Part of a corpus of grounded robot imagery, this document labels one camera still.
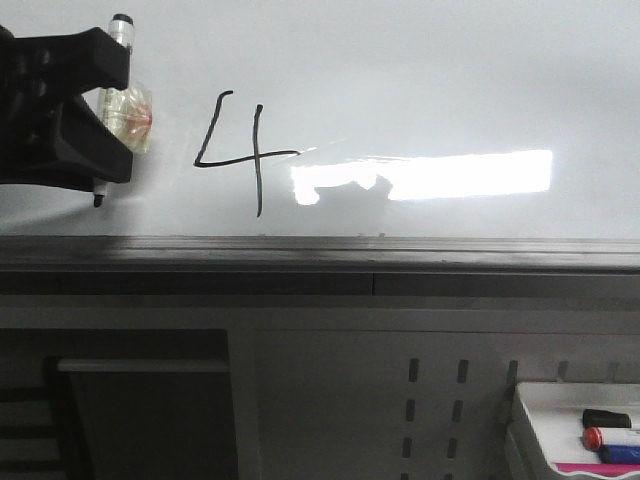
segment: handwritten number 4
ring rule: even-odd
[[[204,137],[204,142],[202,142],[202,147],[196,156],[195,162],[193,165],[198,168],[210,168],[210,167],[224,167],[227,165],[234,165],[236,163],[248,162],[253,160],[256,172],[256,185],[258,188],[258,217],[262,215],[262,170],[260,168],[260,160],[267,157],[277,157],[281,155],[300,155],[300,152],[297,150],[278,150],[276,152],[266,152],[260,153],[260,147],[258,145],[258,130],[260,128],[260,115],[262,114],[263,106],[258,105],[256,107],[256,113],[253,117],[253,155],[248,155],[246,157],[234,158],[231,160],[223,160],[220,162],[211,162],[205,163],[202,161],[202,157],[207,151],[207,147],[209,146],[209,142],[213,137],[213,131],[215,130],[216,123],[218,123],[218,119],[220,118],[220,112],[222,111],[222,103],[224,101],[224,97],[227,95],[232,95],[233,90],[227,90],[226,92],[222,92],[218,95],[218,100],[216,101],[216,109],[213,112],[213,117],[211,118],[211,124],[209,125],[209,129],[207,130],[207,134]]]

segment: dry erase marker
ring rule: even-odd
[[[626,413],[596,410],[593,408],[587,408],[582,412],[582,425],[584,428],[633,428],[631,417]]]
[[[590,427],[582,435],[587,450],[597,451],[604,445],[640,447],[640,430],[632,428]]]
[[[600,460],[606,464],[640,465],[640,447],[629,447],[627,445],[605,445],[598,454]]]
[[[120,45],[129,50],[129,55],[133,52],[133,39],[135,31],[133,27],[133,20],[130,16],[123,13],[118,13],[113,16],[113,19],[109,23],[109,36],[113,38]],[[118,119],[113,118],[111,111],[113,105],[118,101],[119,92],[115,88],[108,88],[100,91],[98,97],[98,117],[102,123],[113,133],[117,128],[115,124]],[[93,206],[99,207],[102,205],[104,197],[107,195],[108,182],[102,179],[93,179]]]

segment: black clamp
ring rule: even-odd
[[[0,26],[0,183],[90,192],[94,178],[126,183],[132,152],[82,97],[124,90],[128,50],[99,28],[14,38]]]

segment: gray metal surface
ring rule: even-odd
[[[560,368],[567,382],[620,381],[619,365],[636,368],[625,381],[640,381],[640,336],[264,331],[258,339],[269,480],[509,478],[503,446],[516,381],[554,381]]]
[[[0,272],[0,294],[339,295],[637,299],[640,274],[620,272]]]
[[[220,358],[226,331],[242,480],[501,480],[515,381],[640,382],[632,290],[558,297],[0,296],[0,338],[37,374],[69,332],[12,330],[72,329],[72,358],[187,360]]]
[[[0,236],[0,269],[638,269],[640,242],[391,237]]]

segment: white plastic tray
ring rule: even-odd
[[[597,454],[582,445],[582,411],[585,408],[624,412],[637,425],[640,423],[640,385],[520,383],[516,388],[511,438],[507,438],[506,449],[514,476],[518,471],[515,463],[519,461],[527,464],[538,480],[567,477],[573,480],[640,480],[640,465],[637,471],[618,477],[558,471],[556,463],[600,463]],[[514,456],[514,448],[519,451],[519,460]]]

